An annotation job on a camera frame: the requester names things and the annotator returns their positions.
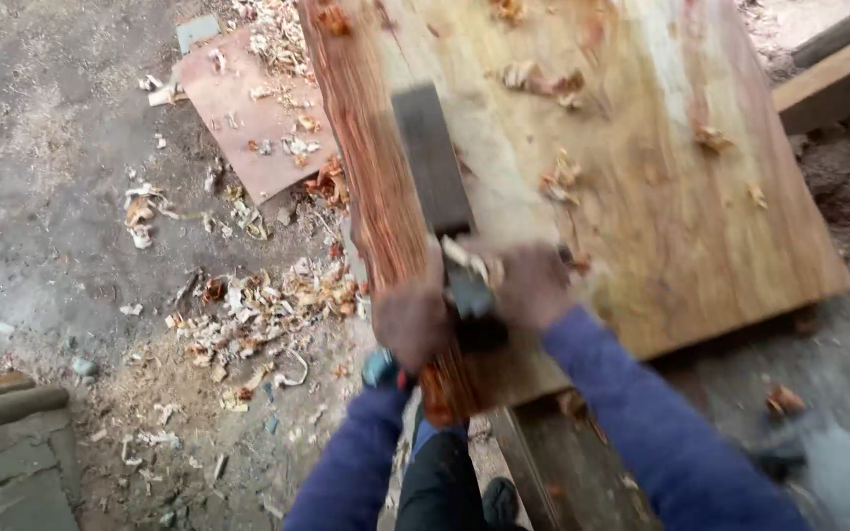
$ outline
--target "blue sleeve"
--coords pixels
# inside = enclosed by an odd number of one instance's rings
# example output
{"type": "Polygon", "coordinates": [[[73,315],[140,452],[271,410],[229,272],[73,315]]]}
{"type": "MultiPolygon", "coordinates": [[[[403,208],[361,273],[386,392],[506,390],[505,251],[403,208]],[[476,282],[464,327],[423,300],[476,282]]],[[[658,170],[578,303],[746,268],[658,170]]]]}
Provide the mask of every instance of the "blue sleeve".
{"type": "Polygon", "coordinates": [[[410,395],[366,389],[301,485],[284,529],[375,529],[410,395]]]}
{"type": "Polygon", "coordinates": [[[542,336],[667,530],[809,529],[795,504],[581,307],[542,336]]]}

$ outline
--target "dirt floor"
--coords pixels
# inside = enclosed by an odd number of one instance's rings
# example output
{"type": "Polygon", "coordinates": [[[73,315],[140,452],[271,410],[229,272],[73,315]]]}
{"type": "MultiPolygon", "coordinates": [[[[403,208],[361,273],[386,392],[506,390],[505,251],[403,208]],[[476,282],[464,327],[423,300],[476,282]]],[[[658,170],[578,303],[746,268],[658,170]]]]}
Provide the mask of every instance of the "dirt floor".
{"type": "MultiPolygon", "coordinates": [[[[850,0],[738,6],[773,82],[795,73],[792,48],[850,12],[850,0]]],[[[265,269],[279,278],[301,257],[330,260],[329,235],[305,222],[320,207],[307,201],[294,223],[276,221],[279,207],[294,205],[290,194],[262,206],[274,230],[266,242],[241,231],[226,239],[198,220],[160,216],[153,246],[140,250],[125,230],[124,191],[141,179],[164,189],[180,211],[229,217],[229,201],[203,190],[218,149],[192,106],[150,108],[136,86],[145,74],[165,79],[179,58],[175,26],[212,11],[237,18],[227,2],[0,2],[0,371],[18,368],[73,390],[84,529],[156,528],[169,512],[197,529],[279,527],[269,507],[289,508],[358,391],[358,366],[375,344],[367,321],[322,320],[298,334],[309,339],[306,382],[274,391],[273,402],[256,389],[250,410],[237,413],[220,405],[224,389],[268,361],[291,375],[299,363],[284,353],[233,360],[217,383],[167,330],[171,300],[197,267],[239,278],[265,269]],[[166,148],[156,148],[156,133],[166,148]],[[145,307],[139,316],[119,311],[136,303],[145,307]],[[94,382],[71,369],[75,356],[99,365],[94,382]],[[157,404],[179,410],[162,425],[157,404]],[[272,416],[273,435],[266,430],[272,416]],[[160,431],[176,434],[180,447],[134,441],[126,457],[143,463],[124,464],[125,436],[160,431]],[[225,472],[214,480],[223,454],[225,472]]],[[[850,266],[850,119],[791,140],[850,266]]],[[[226,184],[237,184],[230,172],[226,184]]],[[[186,317],[218,311],[195,298],[181,310],[186,317]]],[[[486,422],[475,421],[472,434],[483,485],[506,468],[486,422]]],[[[399,461],[385,528],[397,503],[399,461]]]]}

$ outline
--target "blue sweater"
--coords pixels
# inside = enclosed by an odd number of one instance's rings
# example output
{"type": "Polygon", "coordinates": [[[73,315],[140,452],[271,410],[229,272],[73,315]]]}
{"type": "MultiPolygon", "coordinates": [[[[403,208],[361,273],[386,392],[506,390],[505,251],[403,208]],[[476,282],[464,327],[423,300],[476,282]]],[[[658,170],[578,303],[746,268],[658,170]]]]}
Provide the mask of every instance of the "blue sweater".
{"type": "MultiPolygon", "coordinates": [[[[809,529],[781,490],[581,307],[541,339],[665,529],[809,529]]],[[[408,400],[394,389],[367,389],[349,404],[284,529],[376,529],[408,400]]]]}

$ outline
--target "black pants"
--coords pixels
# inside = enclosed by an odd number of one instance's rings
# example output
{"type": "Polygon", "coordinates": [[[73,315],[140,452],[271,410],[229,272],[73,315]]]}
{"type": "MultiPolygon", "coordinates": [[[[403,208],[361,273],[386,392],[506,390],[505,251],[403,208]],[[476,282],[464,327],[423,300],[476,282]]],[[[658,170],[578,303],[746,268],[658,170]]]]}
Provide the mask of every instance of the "black pants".
{"type": "Polygon", "coordinates": [[[453,434],[432,436],[413,457],[398,498],[395,531],[514,530],[485,522],[467,445],[453,434]]]}

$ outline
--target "hand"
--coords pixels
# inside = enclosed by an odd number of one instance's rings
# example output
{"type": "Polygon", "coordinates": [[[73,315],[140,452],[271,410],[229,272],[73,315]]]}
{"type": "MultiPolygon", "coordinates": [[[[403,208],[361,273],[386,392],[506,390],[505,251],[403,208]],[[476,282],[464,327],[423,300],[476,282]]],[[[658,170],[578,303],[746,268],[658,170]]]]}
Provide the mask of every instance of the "hand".
{"type": "Polygon", "coordinates": [[[544,332],[575,305],[570,273],[557,247],[532,243],[491,250],[480,242],[462,245],[502,268],[493,290],[497,314],[507,324],[544,332]]]}
{"type": "Polygon", "coordinates": [[[373,300],[372,327],[379,344],[392,352],[412,376],[448,346],[452,326],[442,298],[445,265],[441,247],[431,239],[424,273],[373,300]]]}

